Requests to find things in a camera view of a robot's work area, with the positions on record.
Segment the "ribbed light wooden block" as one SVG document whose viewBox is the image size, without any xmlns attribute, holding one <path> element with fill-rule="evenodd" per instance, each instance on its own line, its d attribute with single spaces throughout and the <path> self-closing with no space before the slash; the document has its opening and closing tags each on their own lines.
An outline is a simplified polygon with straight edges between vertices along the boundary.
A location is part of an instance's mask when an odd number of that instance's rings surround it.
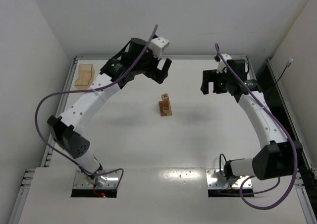
<svg viewBox="0 0 317 224">
<path fill-rule="evenodd" d="M 163 110 L 164 113 L 168 113 L 170 108 L 168 106 L 163 106 L 162 110 Z"/>
</svg>

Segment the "light wooden rectangular block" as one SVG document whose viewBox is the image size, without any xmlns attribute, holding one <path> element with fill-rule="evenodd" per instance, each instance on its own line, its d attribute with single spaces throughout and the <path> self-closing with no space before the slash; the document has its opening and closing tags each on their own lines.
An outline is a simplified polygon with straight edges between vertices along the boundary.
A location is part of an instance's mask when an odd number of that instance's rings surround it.
<svg viewBox="0 0 317 224">
<path fill-rule="evenodd" d="M 166 115 L 172 115 L 172 109 L 171 109 L 171 106 L 168 107 L 168 112 L 166 113 Z"/>
</svg>

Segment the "reddish brown rectangular block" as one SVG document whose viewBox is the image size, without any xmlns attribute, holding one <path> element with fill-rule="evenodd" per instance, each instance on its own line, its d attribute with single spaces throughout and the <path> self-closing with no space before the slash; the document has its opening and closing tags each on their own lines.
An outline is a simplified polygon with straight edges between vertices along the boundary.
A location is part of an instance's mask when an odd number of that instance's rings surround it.
<svg viewBox="0 0 317 224">
<path fill-rule="evenodd" d="M 165 113 L 163 111 L 163 101 L 159 101 L 158 105 L 159 105 L 160 116 L 165 116 Z"/>
</svg>

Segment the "transparent orange plastic box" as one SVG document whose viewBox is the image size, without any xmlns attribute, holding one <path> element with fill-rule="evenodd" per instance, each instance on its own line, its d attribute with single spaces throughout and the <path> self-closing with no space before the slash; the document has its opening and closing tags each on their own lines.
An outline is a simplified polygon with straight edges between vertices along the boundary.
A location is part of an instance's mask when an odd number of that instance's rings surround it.
<svg viewBox="0 0 317 224">
<path fill-rule="evenodd" d="M 94 81 L 95 70 L 92 64 L 80 64 L 78 78 L 75 81 L 77 90 L 87 90 Z"/>
</svg>

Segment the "wooden letter N cube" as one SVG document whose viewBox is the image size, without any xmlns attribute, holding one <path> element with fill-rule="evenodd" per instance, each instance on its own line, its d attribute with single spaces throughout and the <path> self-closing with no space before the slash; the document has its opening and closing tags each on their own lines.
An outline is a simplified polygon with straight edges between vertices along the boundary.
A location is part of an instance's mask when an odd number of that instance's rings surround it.
<svg viewBox="0 0 317 224">
<path fill-rule="evenodd" d="M 169 95 L 168 95 L 168 93 L 163 93 L 163 94 L 161 95 L 161 100 L 162 100 L 162 101 L 168 101 L 168 100 L 169 100 Z"/>
</svg>

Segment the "reddish wooden arch block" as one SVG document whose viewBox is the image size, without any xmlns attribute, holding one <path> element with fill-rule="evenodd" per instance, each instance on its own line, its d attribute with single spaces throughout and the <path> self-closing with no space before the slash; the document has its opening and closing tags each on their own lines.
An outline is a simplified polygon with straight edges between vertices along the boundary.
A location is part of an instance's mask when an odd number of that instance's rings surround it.
<svg viewBox="0 0 317 224">
<path fill-rule="evenodd" d="M 163 106 L 169 106 L 169 100 L 168 101 L 163 101 Z"/>
</svg>

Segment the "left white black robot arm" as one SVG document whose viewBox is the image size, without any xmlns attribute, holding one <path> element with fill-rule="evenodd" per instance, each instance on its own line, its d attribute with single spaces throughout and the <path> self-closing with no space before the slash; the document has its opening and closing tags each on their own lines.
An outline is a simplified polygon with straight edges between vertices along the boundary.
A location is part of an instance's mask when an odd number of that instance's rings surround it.
<svg viewBox="0 0 317 224">
<path fill-rule="evenodd" d="M 82 136 L 85 127 L 104 103 L 135 76 L 143 74 L 161 84 L 172 63 L 166 59 L 163 68 L 158 69 L 162 53 L 168 46 L 169 41 L 164 37 L 155 36 L 149 43 L 131 38 L 100 69 L 88 92 L 59 117 L 52 115 L 48 119 L 54 141 L 70 155 L 89 180 L 95 181 L 102 175 L 103 167 L 90 152 L 90 142 Z"/>
</svg>

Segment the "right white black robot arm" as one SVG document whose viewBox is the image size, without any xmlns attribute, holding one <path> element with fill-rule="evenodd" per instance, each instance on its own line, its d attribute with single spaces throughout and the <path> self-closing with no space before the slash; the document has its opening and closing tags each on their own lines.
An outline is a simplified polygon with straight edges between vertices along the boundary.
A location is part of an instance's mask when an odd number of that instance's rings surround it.
<svg viewBox="0 0 317 224">
<path fill-rule="evenodd" d="M 212 83 L 214 93 L 233 96 L 246 113 L 260 143 L 260 151 L 253 158 L 226 161 L 223 176 L 232 179 L 246 175 L 267 180 L 296 175 L 302 145 L 286 135 L 286 130 L 272 118 L 259 83 L 248 78 L 246 62 L 229 55 L 214 59 L 218 67 L 203 71 L 202 93 L 208 94 Z"/>
</svg>

